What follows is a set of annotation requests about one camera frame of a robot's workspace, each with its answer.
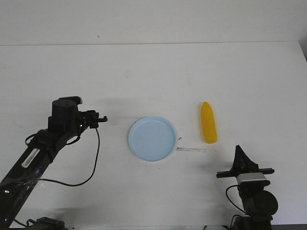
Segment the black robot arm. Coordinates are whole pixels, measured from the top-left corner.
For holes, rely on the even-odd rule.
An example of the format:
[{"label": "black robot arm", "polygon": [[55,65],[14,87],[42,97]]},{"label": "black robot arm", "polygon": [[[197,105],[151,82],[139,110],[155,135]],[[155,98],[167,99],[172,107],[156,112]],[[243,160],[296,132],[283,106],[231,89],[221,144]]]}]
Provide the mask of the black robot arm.
[{"label": "black robot arm", "polygon": [[20,208],[35,187],[38,178],[53,162],[57,153],[66,145],[80,139],[88,127],[98,128],[99,118],[95,110],[78,111],[80,97],[63,97],[52,103],[52,116],[48,129],[39,130],[19,160],[0,183],[0,230],[8,229]]},{"label": "black robot arm", "polygon": [[251,161],[239,145],[230,171],[217,172],[217,178],[236,177],[237,188],[244,207],[245,217],[236,217],[231,230],[272,230],[272,215],[277,212],[278,203],[273,194],[264,190],[270,185],[264,174],[274,169],[260,169]]}]

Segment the white label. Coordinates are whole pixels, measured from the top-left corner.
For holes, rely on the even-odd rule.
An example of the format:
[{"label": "white label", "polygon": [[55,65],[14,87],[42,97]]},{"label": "white label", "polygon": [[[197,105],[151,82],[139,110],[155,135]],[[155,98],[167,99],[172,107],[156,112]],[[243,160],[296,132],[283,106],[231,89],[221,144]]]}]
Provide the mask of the white label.
[{"label": "white label", "polygon": [[24,162],[21,164],[23,168],[29,167],[33,159],[36,157],[36,155],[39,153],[39,149],[33,149],[29,156],[24,160]]}]

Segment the wire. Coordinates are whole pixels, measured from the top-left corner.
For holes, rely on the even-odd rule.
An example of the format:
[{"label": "wire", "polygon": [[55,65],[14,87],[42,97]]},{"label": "wire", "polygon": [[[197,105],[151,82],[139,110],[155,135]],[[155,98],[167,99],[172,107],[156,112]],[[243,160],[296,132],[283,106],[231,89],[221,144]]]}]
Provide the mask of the wire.
[{"label": "wire", "polygon": [[241,217],[241,218],[243,218],[243,216],[241,216],[241,215],[233,215],[232,218],[231,218],[230,230],[231,230],[232,227],[233,227],[233,226],[232,226],[232,222],[234,221],[234,218],[235,218],[235,217]]},{"label": "wire", "polygon": [[72,144],[76,143],[78,140],[80,140],[80,138],[81,138],[81,136],[79,134],[75,140],[73,140],[72,142],[66,143],[66,145],[72,145]]},{"label": "wire", "polygon": [[28,137],[24,140],[24,142],[25,142],[25,144],[26,144],[27,146],[29,146],[28,140],[29,140],[30,138],[34,137],[35,135],[36,135],[36,133],[31,134],[30,136],[28,136]]},{"label": "wire", "polygon": [[96,130],[97,137],[98,137],[98,148],[97,148],[97,153],[96,153],[96,159],[95,159],[95,164],[94,164],[93,172],[92,172],[91,176],[87,180],[85,180],[85,181],[83,181],[82,183],[79,183],[79,184],[67,184],[67,183],[64,183],[64,182],[61,182],[61,181],[52,180],[52,179],[31,179],[31,180],[35,180],[35,181],[48,181],[48,182],[53,182],[53,183],[69,186],[69,187],[81,186],[81,185],[85,184],[86,182],[88,182],[93,177],[93,175],[95,173],[96,165],[97,165],[97,160],[98,160],[99,149],[100,149],[100,136],[99,136],[99,132],[98,132],[97,128],[95,128],[95,130]]},{"label": "wire", "polygon": [[238,186],[238,185],[229,186],[229,187],[226,189],[226,197],[227,197],[227,199],[230,201],[231,204],[233,204],[233,205],[234,205],[237,209],[239,209],[241,212],[244,212],[244,213],[245,213],[245,211],[244,211],[243,209],[239,208],[239,207],[229,198],[229,196],[228,196],[228,190],[229,190],[230,188],[233,188],[233,187],[239,187],[239,186]]},{"label": "wire", "polygon": [[30,223],[31,223],[31,224],[35,224],[36,221],[35,221],[35,220],[32,220],[32,219],[27,220],[27,226],[30,226]]},{"label": "wire", "polygon": [[27,227],[25,224],[23,224],[22,222],[19,222],[19,221],[16,220],[16,219],[14,219],[13,221],[16,222],[17,224],[21,225],[21,226]]}]

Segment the white table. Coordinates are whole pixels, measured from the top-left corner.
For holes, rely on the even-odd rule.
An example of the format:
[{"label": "white table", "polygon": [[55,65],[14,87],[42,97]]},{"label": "white table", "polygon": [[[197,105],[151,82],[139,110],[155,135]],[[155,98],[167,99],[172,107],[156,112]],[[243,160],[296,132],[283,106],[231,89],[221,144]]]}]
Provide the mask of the white table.
[{"label": "white table", "polygon": [[[235,145],[261,168],[278,199],[273,224],[306,223],[307,65],[297,42],[186,45],[1,46],[0,175],[47,127],[51,102],[83,97],[80,110],[107,115],[94,178],[76,188],[40,182],[18,219],[48,216],[74,227],[229,224],[237,210],[224,191],[235,178]],[[202,141],[199,109],[213,106],[219,141]],[[138,119],[157,115],[177,130],[178,147],[158,162],[129,150]],[[92,171],[94,130],[65,147],[44,177],[81,182]],[[241,204],[237,191],[231,197]]]}]

